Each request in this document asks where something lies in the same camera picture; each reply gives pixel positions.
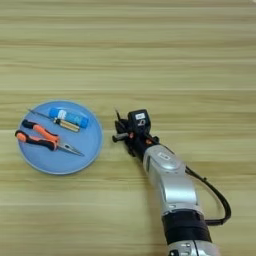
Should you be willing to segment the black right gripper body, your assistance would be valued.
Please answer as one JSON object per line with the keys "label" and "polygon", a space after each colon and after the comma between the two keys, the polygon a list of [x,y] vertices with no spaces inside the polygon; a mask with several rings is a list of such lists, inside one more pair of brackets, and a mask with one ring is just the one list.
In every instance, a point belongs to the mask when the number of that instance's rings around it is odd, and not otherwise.
{"label": "black right gripper body", "polygon": [[143,160],[146,150],[154,145],[159,145],[160,140],[157,136],[152,136],[149,132],[142,133],[131,132],[125,139],[127,151],[132,157]]}

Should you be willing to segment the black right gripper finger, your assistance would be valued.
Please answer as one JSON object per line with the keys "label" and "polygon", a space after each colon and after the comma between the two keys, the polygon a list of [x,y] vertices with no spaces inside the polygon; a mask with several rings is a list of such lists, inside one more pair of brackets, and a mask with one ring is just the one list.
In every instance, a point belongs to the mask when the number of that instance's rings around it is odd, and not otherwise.
{"label": "black right gripper finger", "polygon": [[120,134],[116,134],[112,136],[112,141],[114,143],[118,142],[118,141],[123,141],[125,140],[127,137],[129,137],[128,133],[120,133]]}
{"label": "black right gripper finger", "polygon": [[118,133],[127,133],[129,131],[128,121],[126,119],[116,120],[115,128]]}

